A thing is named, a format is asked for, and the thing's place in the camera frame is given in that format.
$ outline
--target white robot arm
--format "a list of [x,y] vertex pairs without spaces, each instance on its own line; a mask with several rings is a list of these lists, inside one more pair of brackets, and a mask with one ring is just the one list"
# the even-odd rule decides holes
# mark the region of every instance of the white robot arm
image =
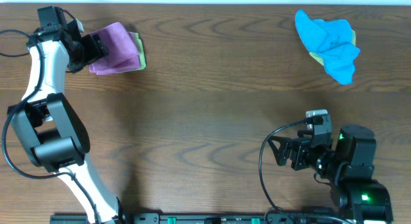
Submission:
[[[67,184],[82,204],[89,223],[95,223],[96,218],[99,223],[123,223],[121,206],[116,195],[107,189],[91,162],[88,154],[87,132],[84,128],[81,132],[76,131],[75,126],[78,126],[78,122],[81,121],[77,119],[74,110],[63,95],[67,68],[75,73],[106,55],[107,50],[98,36],[88,35],[81,38],[83,32],[81,22],[76,19],[66,23],[61,8],[49,6],[39,9],[38,12],[42,27],[32,37],[38,41],[37,44],[42,51],[44,74],[40,89],[28,100],[28,107],[46,106],[40,109],[45,112],[38,118],[41,119],[39,122],[54,119],[57,128],[42,133],[37,133],[30,128],[30,131],[27,131],[28,126],[23,125],[28,125],[28,115],[25,111],[20,111],[14,116],[12,125],[23,147],[32,154],[29,158],[36,166],[44,166],[49,172],[68,172],[75,175],[77,181],[91,197],[94,208],[69,175],[58,177]],[[32,59],[31,73],[27,91],[22,99],[35,90],[40,78],[39,52],[33,45],[28,44],[28,48]],[[66,113],[68,116],[61,116],[61,113]],[[72,128],[74,132],[68,133],[67,127]]]

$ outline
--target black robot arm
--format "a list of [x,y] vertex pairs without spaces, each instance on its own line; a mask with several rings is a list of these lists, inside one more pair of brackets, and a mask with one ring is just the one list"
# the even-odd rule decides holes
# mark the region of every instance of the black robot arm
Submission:
[[342,219],[390,223],[393,217],[389,193],[372,179],[376,151],[373,132],[366,127],[346,125],[332,150],[330,115],[311,119],[312,129],[298,131],[298,138],[269,138],[277,164],[284,166],[290,159],[294,170],[313,168],[321,178],[328,179],[331,199]]

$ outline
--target folded towel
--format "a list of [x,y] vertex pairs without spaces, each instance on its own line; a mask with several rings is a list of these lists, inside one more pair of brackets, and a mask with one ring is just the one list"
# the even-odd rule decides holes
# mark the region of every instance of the folded towel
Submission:
[[134,33],[134,38],[136,39],[137,50],[139,50],[139,59],[141,64],[141,67],[137,70],[143,70],[146,68],[146,56],[144,54],[143,41],[141,41],[138,33]]
[[108,47],[109,54],[91,64],[91,73],[122,73],[141,67],[134,34],[128,33],[121,23],[115,22],[92,34],[100,36],[101,41]]
[[330,76],[342,85],[353,82],[354,59],[360,50],[352,45],[353,32],[346,20],[311,20],[301,9],[295,14],[295,27],[306,49],[323,59]]

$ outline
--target purple cloth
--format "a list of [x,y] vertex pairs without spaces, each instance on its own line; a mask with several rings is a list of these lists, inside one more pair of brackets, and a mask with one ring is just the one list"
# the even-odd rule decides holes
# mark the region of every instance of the purple cloth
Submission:
[[91,73],[105,75],[140,68],[139,52],[134,34],[127,32],[121,23],[115,22],[92,34],[100,36],[101,41],[109,49],[109,55],[91,64]]

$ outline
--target cable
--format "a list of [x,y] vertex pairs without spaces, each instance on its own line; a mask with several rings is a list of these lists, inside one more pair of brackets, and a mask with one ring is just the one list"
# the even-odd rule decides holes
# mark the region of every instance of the cable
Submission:
[[30,53],[23,53],[23,54],[18,54],[18,55],[7,55],[7,54],[0,53],[1,56],[5,56],[5,57],[20,57],[20,56],[25,56],[28,54]]
[[280,213],[283,213],[283,212],[284,212],[283,208],[278,207],[278,206],[276,206],[276,205],[274,204],[274,202],[271,200],[271,197],[270,197],[270,195],[268,194],[267,189],[265,188],[265,185],[264,185],[263,169],[262,169],[262,168],[263,168],[263,152],[264,152],[264,147],[265,147],[265,145],[267,144],[268,140],[269,140],[274,134],[276,134],[277,132],[280,132],[281,130],[284,130],[284,129],[289,128],[289,127],[293,127],[293,126],[296,126],[296,125],[305,124],[306,122],[307,122],[307,120],[304,119],[304,120],[302,120],[302,121],[298,121],[298,122],[295,122],[295,123],[292,123],[292,124],[289,124],[289,125],[284,125],[284,126],[278,128],[278,129],[274,130],[273,132],[271,132],[271,134],[269,134],[267,137],[265,137],[265,140],[263,141],[263,144],[261,145],[261,149],[260,149],[260,152],[259,152],[259,160],[258,160],[259,181],[260,181],[260,183],[261,183],[261,187],[263,188],[264,194],[265,194],[265,196],[267,197],[268,202],[270,202],[271,206],[272,206],[277,212],[280,212]]
[[317,176],[318,176],[318,175],[319,175],[319,174],[318,174],[317,172],[314,173],[314,180],[315,180],[316,182],[318,182],[319,184],[324,184],[324,185],[330,186],[330,184],[329,184],[328,182],[320,182],[319,180],[317,180]]
[[76,20],[76,18],[67,10],[63,10],[64,13],[68,14],[73,20]]
[[264,221],[267,219],[267,214],[268,214],[268,212],[270,212],[272,209],[274,209],[274,208],[273,208],[273,207],[270,207],[270,208],[267,209],[267,211],[265,211]]
[[334,178],[334,184],[336,186],[338,186],[338,179],[340,179],[341,170],[346,164],[349,164],[349,162],[343,161],[338,165],[337,172],[335,173],[335,178]]
[[315,214],[307,214],[303,215],[303,218],[318,218],[318,219],[329,219],[329,220],[334,220],[334,221],[339,221],[343,224],[352,224],[349,221],[342,220],[341,218],[334,217],[334,216],[329,216],[329,215],[315,215]]
[[16,106],[14,106],[13,109],[10,111],[9,115],[7,116],[6,122],[4,123],[3,132],[1,134],[1,147],[2,147],[2,150],[3,150],[3,155],[4,155],[8,165],[16,173],[18,173],[18,174],[20,174],[24,177],[30,178],[30,179],[42,180],[42,179],[55,178],[55,177],[59,177],[59,176],[62,176],[62,175],[70,176],[71,180],[75,182],[75,184],[84,193],[85,197],[89,201],[89,203],[90,203],[90,205],[91,205],[91,207],[94,211],[94,220],[95,220],[96,224],[99,224],[100,222],[98,220],[98,213],[97,213],[96,205],[93,203],[92,198],[90,197],[89,193],[84,189],[84,187],[81,185],[81,183],[79,183],[79,181],[76,178],[76,175],[74,175],[72,173],[68,173],[68,172],[60,172],[60,173],[55,173],[53,175],[44,175],[44,176],[31,175],[31,174],[28,174],[28,173],[25,173],[25,172],[21,171],[15,164],[13,164],[12,160],[10,159],[10,157],[8,155],[7,147],[6,147],[6,136],[7,136],[8,127],[10,126],[10,122],[12,121],[12,118],[17,113],[17,111],[22,109],[27,104],[28,100],[30,98],[32,98],[40,90],[40,86],[42,84],[42,79],[44,77],[44,55],[42,54],[42,51],[41,51],[37,41],[34,38],[32,38],[31,36],[29,36],[28,34],[22,32],[22,31],[19,31],[19,30],[0,31],[0,35],[4,34],[4,33],[18,33],[18,34],[24,35],[25,37],[27,37],[29,39],[29,41],[34,43],[37,51],[39,52],[39,57],[40,57],[40,74],[39,74],[39,80],[37,82],[37,85],[34,87],[34,91],[30,95],[25,97],[22,101],[20,101],[20,103],[18,103]]

